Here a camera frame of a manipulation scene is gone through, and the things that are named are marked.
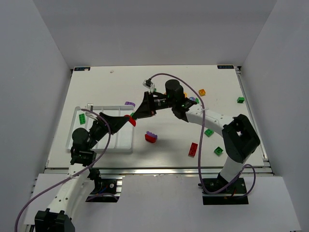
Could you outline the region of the green 2x2 lego brick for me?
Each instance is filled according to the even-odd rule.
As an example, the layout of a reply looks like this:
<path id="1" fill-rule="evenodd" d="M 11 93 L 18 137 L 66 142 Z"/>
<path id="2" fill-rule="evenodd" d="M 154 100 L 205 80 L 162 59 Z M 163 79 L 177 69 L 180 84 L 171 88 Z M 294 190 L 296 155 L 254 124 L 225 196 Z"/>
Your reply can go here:
<path id="1" fill-rule="evenodd" d="M 210 137 L 210 136 L 212 136 L 212 135 L 214 134 L 214 131 L 211 130 L 211 129 L 206 129 L 206 130 L 204 131 L 204 134 L 205 134 L 207 137 Z"/>

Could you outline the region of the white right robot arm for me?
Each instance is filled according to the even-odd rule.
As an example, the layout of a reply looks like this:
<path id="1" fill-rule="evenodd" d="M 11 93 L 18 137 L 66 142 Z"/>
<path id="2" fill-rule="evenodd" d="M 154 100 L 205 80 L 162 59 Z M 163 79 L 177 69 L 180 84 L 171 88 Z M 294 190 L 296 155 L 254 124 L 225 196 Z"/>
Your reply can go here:
<path id="1" fill-rule="evenodd" d="M 185 97 L 183 87 L 175 79 L 165 83 L 165 94 L 155 91 L 151 79 L 145 80 L 143 85 L 149 91 L 144 93 L 141 105 L 132 115 L 133 119 L 152 117 L 158 110 L 170 108 L 178 119 L 206 127 L 222 136 L 227 159 L 218 174 L 217 186 L 223 188 L 231 185 L 248 157 L 260 145 L 260 139 L 247 116 L 222 115 L 206 108 L 202 103 L 190 100 Z"/>

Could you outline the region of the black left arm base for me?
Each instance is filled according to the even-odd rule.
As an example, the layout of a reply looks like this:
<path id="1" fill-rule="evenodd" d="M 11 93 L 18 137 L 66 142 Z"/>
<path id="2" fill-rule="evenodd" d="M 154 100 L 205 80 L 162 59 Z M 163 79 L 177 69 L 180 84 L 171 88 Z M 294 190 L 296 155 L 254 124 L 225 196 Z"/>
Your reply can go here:
<path id="1" fill-rule="evenodd" d="M 90 203 L 116 203 L 119 200 L 122 177 L 115 175 L 102 175 L 99 169 L 93 169 L 88 176 L 95 184 L 86 202 Z"/>

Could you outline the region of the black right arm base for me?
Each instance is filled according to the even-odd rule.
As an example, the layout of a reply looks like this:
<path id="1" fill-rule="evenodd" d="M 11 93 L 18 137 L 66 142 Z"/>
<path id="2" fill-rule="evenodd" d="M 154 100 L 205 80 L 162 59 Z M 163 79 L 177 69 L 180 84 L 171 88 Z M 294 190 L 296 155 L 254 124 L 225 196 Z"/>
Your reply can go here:
<path id="1" fill-rule="evenodd" d="M 247 188 L 244 178 L 238 178 L 232 185 L 217 194 L 202 191 L 203 205 L 248 205 Z"/>

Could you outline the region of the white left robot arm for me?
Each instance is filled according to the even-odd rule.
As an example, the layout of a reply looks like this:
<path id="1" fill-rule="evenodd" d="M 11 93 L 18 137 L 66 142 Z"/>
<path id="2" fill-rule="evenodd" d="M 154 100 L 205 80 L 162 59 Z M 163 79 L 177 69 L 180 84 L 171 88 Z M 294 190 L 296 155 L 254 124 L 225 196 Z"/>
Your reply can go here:
<path id="1" fill-rule="evenodd" d="M 37 232 L 73 232 L 74 218 L 99 180 L 93 169 L 100 159 L 93 147 L 105 136 L 108 139 L 127 122 L 135 121 L 129 116 L 96 114 L 90 130 L 77 128 L 72 133 L 71 160 L 67 177 L 59 184 L 59 191 L 44 211 L 36 213 L 34 222 Z"/>

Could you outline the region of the red sloped lego brick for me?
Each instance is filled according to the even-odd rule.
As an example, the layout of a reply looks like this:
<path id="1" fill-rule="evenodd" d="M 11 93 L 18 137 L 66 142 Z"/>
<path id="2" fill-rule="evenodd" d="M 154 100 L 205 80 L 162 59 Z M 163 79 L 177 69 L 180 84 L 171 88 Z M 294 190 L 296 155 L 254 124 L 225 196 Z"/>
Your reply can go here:
<path id="1" fill-rule="evenodd" d="M 136 120 L 134 120 L 134 119 L 132 118 L 131 115 L 125 115 L 125 117 L 128 118 L 128 122 L 129 122 L 133 127 L 136 126 Z"/>

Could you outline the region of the green 2x3 lego brick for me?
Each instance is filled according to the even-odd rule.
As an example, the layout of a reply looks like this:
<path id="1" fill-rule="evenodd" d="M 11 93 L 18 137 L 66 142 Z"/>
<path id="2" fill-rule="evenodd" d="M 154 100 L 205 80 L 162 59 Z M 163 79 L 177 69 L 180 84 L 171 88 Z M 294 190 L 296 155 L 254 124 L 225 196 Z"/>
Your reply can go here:
<path id="1" fill-rule="evenodd" d="M 85 113 L 81 113 L 78 115 L 80 125 L 84 125 L 86 123 L 86 115 Z"/>

